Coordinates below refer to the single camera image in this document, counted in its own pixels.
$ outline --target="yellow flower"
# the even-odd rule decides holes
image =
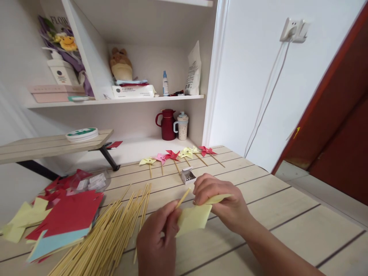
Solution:
[[[60,40],[60,46],[65,51],[76,51],[78,50],[78,47],[76,45],[76,42],[74,41],[73,36],[62,36]]]

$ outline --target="yellow pinwheel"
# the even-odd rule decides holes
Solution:
[[[152,178],[152,170],[151,170],[151,164],[155,163],[156,159],[153,159],[151,157],[148,158],[143,158],[140,162],[139,165],[144,165],[144,164],[149,164],[149,174],[151,175]]]
[[[179,153],[179,159],[184,158],[185,161],[188,163],[188,165],[190,166],[188,160],[186,159],[186,157],[193,159],[193,153],[190,151],[189,148],[184,148],[180,153]]]
[[[190,152],[192,155],[195,154],[195,156],[197,156],[208,167],[208,165],[206,164],[206,162],[203,161],[203,159],[197,154],[197,153],[200,153],[200,151],[197,149],[197,147],[193,146],[193,148],[185,148],[184,151],[185,150],[187,150],[188,152]]]

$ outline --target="red thermos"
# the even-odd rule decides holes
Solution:
[[[156,116],[156,125],[161,128],[162,139],[166,141],[171,141],[176,138],[176,134],[173,130],[173,124],[175,122],[174,112],[172,109],[164,109],[161,110],[162,113],[157,114]],[[162,115],[161,125],[157,123],[158,117]]]

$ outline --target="plastic bag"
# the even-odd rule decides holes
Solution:
[[[199,95],[200,69],[202,63],[199,55],[199,41],[195,44],[189,56],[189,71],[187,84],[185,85],[185,94]]]

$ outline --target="wooden table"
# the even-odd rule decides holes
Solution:
[[[91,140],[72,143],[65,135],[45,136],[18,140],[0,147],[0,164],[18,163],[50,180],[59,175],[33,161],[44,157],[57,156],[66,153],[99,149],[114,171],[119,169],[109,152],[104,147],[114,130],[99,130],[99,135]]]
[[[368,248],[368,234],[357,225],[320,205],[315,200],[270,175],[223,146],[214,147],[216,158],[204,158],[206,167],[196,156],[189,163],[193,173],[200,176],[210,173],[221,180],[233,182],[242,191],[253,216],[312,265],[327,275],[344,275],[357,263]],[[133,183],[123,204],[132,192],[152,183],[147,213],[151,214],[170,200],[181,198],[187,187],[182,184],[172,160],[161,166],[155,163],[150,179],[148,166],[131,164],[119,171],[110,170],[112,178],[105,191],[101,210],[118,199],[127,186]],[[187,167],[185,161],[179,169]],[[189,194],[182,208],[192,206],[194,196]],[[127,251],[123,254],[115,275],[138,275],[133,265],[137,224]],[[24,236],[35,227],[26,230]],[[21,240],[14,244],[0,238],[0,275],[45,276],[66,251],[54,254],[40,264],[25,266],[30,245]],[[177,275],[260,275],[261,268],[244,240],[229,231],[218,217],[211,214],[205,230],[196,230],[177,239]]]

